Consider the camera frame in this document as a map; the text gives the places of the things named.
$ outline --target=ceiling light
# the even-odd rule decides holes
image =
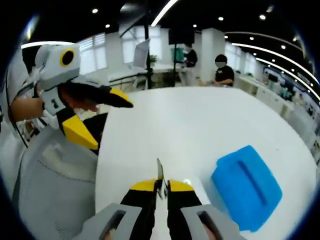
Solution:
[[[279,37],[275,37],[275,36],[270,36],[270,35],[266,35],[266,34],[262,34],[262,33],[257,33],[257,32],[251,32],[251,31],[226,31],[224,34],[246,34],[246,35],[251,35],[251,36],[261,36],[264,38],[268,38],[268,39],[274,39],[283,43],[286,43],[287,45],[290,45],[298,50],[300,50],[301,52],[303,52],[304,50],[297,46],[296,44],[293,44],[287,40],[284,40],[282,38]]]
[[[260,51],[263,51],[263,52],[267,52],[267,53],[270,53],[270,54],[273,54],[273,55],[276,55],[280,58],[283,58],[287,61],[289,61],[290,63],[296,65],[298,68],[302,69],[305,73],[307,73],[311,78],[313,78],[318,84],[319,84],[319,81],[318,79],[313,76],[313,74],[311,72],[309,72],[307,69],[305,69],[303,66],[301,66],[299,63],[291,60],[290,58],[286,57],[286,56],[283,56],[275,51],[271,51],[271,50],[268,50],[268,49],[265,49],[265,48],[262,48],[262,47],[258,47],[258,46],[252,46],[252,45],[247,45],[247,44],[241,44],[241,43],[232,43],[233,46],[238,46],[238,47],[244,47],[244,48],[250,48],[250,49],[256,49],[256,50],[260,50]]]
[[[70,45],[74,44],[73,42],[68,41],[35,41],[23,44],[21,49],[31,48],[35,46],[42,46],[42,45]]]
[[[320,101],[320,96],[318,96],[318,95],[316,94],[316,92],[315,92],[308,84],[306,84],[303,80],[301,80],[299,77],[297,77],[296,75],[294,75],[292,72],[289,72],[288,70],[284,69],[283,67],[278,66],[278,65],[276,65],[276,64],[274,64],[274,63],[272,63],[272,62],[263,60],[263,59],[261,59],[261,58],[258,58],[258,57],[257,57],[256,60],[257,60],[257,61],[260,61],[260,62],[263,62],[263,63],[265,63],[265,64],[270,64],[270,65],[274,66],[275,68],[278,68],[278,69],[280,69],[281,71],[284,71],[286,74],[292,76],[292,77],[295,79],[296,82],[299,81],[302,85],[304,85],[307,89],[309,89],[309,90],[314,94],[314,96]]]
[[[170,0],[160,11],[160,13],[158,14],[158,16],[155,17],[155,19],[153,20],[151,27],[155,27],[158,22],[163,18],[163,16],[168,12],[168,10],[176,3],[178,2],[178,0]]]

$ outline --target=black cable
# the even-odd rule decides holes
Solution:
[[[8,93],[8,70],[5,72],[5,91],[6,91],[5,95],[6,95],[6,103],[7,103],[7,107],[8,107],[9,120],[12,123],[13,128],[18,132],[23,144],[27,148],[28,144],[26,143],[24,137],[22,136],[22,134],[17,126],[17,123],[14,120],[13,114],[11,112],[11,107],[10,107],[10,103],[9,103],[10,102],[9,101],[9,93]]]

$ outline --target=white cabinet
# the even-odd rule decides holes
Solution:
[[[256,98],[281,115],[284,104],[280,96],[265,88],[258,87]]]
[[[279,98],[280,97],[278,97],[278,96],[270,96],[269,106],[270,106],[270,108],[275,110],[279,115],[281,115],[284,104],[281,101],[281,99],[279,99]]]
[[[268,105],[270,104],[270,94],[265,89],[258,87],[258,90],[256,91],[256,96],[258,100],[263,102],[264,104]]]

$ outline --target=white table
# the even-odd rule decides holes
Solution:
[[[167,73],[171,70],[174,69],[174,66],[171,64],[161,64],[161,63],[156,63],[153,67],[153,73],[155,74],[162,74],[162,73]],[[122,78],[131,78],[133,75],[136,74],[146,74],[147,70],[145,69],[124,69],[123,71],[119,72],[114,72],[108,76],[108,82],[114,81],[116,79],[121,79],[119,81],[115,81],[115,83],[121,84],[122,82],[128,81],[128,79],[122,79]]]
[[[190,179],[203,204],[216,161],[246,145],[264,159],[283,197],[248,240],[284,240],[302,218],[316,187],[315,161],[298,134],[272,109],[234,88],[175,87],[134,92],[134,108],[111,108],[104,127],[96,173],[98,213],[119,203],[137,182],[164,177]],[[158,201],[154,238],[169,240],[166,202]]]

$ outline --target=black ceiling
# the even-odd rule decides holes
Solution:
[[[150,23],[167,1],[148,1]],[[125,2],[125,0],[112,1],[112,3],[109,1],[91,0],[81,3],[64,1],[52,4],[47,8],[46,12],[42,12],[40,21],[30,42],[78,42],[98,33],[117,32],[119,12]],[[144,3],[145,0],[135,0],[135,2]],[[196,24],[195,30],[199,31],[206,28],[216,28],[223,32],[253,32],[284,39],[292,44],[299,44],[298,41],[293,42],[296,31],[289,21],[283,17],[280,10],[277,9],[277,4],[275,4],[272,12],[266,12],[270,5],[269,0],[179,0],[167,12],[159,24],[163,28],[176,26],[192,28]],[[92,14],[92,9],[94,8],[98,9],[98,13]],[[266,20],[260,20],[260,14],[264,14]],[[223,17],[224,20],[219,21],[218,17]],[[110,24],[111,27],[105,28],[106,24]],[[310,60],[313,60],[313,58],[310,56],[304,58],[303,52],[299,49],[285,44],[286,49],[283,50],[281,49],[281,45],[284,43],[281,41],[258,35],[254,36],[254,40],[250,40],[249,37],[251,37],[250,34],[228,34],[227,40],[231,43],[248,44],[277,52],[294,60],[312,72],[313,68]],[[27,62],[32,62],[36,50],[36,48],[30,48],[24,51],[26,54],[24,53],[23,55],[24,58],[27,58]],[[257,57],[267,61],[275,59],[275,63],[285,69],[297,69],[292,63],[270,53],[250,48],[243,48],[243,50],[252,54],[257,53]]]

